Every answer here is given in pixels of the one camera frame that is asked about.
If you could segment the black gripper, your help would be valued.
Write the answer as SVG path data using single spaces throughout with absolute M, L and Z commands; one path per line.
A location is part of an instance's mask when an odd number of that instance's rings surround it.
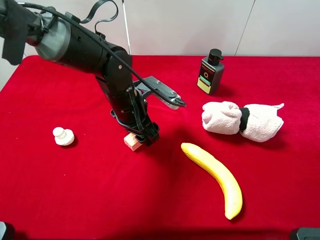
M 147 114 L 147 104 L 136 89 L 132 75 L 96 77 L 111 105 L 111 114 L 139 143 L 147 146 L 156 142 L 159 126 Z

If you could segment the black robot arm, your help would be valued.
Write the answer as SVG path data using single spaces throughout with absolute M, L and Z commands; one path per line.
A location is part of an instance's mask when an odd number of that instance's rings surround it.
M 143 79 L 133 81 L 132 57 L 103 34 L 85 28 L 76 16 L 54 7 L 3 0 L 0 36 L 2 58 L 11 65 L 22 62 L 25 46 L 30 45 L 47 61 L 93 74 L 112 107 L 111 115 L 125 130 L 146 145 L 159 138 L 159 127 L 149 118 L 147 101 L 138 89 Z

